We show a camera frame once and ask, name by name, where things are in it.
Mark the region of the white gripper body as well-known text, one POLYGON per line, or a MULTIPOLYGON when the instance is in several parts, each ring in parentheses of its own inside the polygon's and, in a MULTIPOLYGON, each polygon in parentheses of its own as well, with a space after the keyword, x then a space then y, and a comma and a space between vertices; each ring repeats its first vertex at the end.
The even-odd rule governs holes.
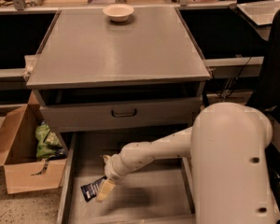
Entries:
POLYGON ((120 182, 125 175, 119 172, 120 168, 122 168, 122 161, 118 154, 111 156, 111 159, 105 163, 105 176, 112 180, 115 183, 120 182))

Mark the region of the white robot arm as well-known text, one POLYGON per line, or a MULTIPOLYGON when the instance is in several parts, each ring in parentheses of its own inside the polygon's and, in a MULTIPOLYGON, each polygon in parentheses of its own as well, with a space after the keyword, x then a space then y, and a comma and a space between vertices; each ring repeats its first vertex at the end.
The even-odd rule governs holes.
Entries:
POLYGON ((98 202, 128 174, 154 160, 189 158, 196 224, 273 224, 265 148, 269 119, 255 108, 216 103, 185 130, 153 142, 134 142, 104 156, 106 180, 98 202))

